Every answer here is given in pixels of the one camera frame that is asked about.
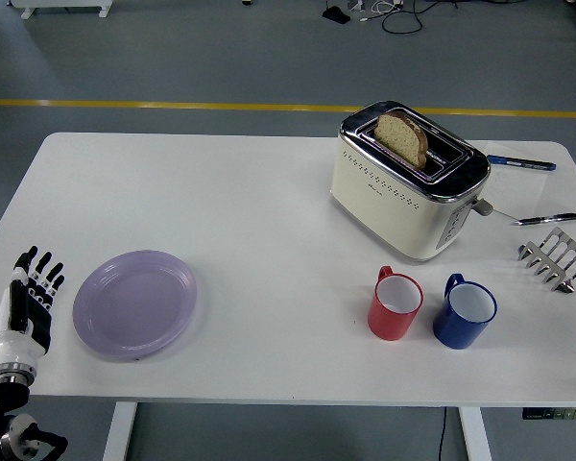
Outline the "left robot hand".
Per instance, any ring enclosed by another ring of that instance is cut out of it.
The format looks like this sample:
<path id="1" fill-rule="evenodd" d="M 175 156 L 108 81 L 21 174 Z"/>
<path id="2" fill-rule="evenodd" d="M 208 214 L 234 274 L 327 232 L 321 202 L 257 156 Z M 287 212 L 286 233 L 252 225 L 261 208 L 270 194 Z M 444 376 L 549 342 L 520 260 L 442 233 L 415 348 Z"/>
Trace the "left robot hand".
<path id="1" fill-rule="evenodd" d="M 64 282 L 63 264 L 33 246 L 15 262 L 0 304 L 0 369 L 36 367 L 49 351 L 54 298 Z"/>

